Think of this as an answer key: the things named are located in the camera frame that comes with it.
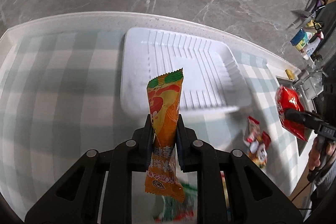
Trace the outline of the person's hand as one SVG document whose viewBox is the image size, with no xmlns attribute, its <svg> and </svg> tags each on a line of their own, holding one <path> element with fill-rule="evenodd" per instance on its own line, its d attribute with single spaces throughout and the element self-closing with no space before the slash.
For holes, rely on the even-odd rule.
<svg viewBox="0 0 336 224">
<path fill-rule="evenodd" d="M 317 149 L 318 146 L 318 137 L 314 139 L 312 148 L 309 153 L 309 160 L 307 163 L 308 169 L 313 171 L 316 168 L 318 168 L 321 165 L 321 153 Z M 330 168 L 333 163 L 335 162 L 335 143 L 329 143 L 326 149 L 326 155 L 329 157 L 329 160 L 327 161 L 325 168 Z"/>
</svg>

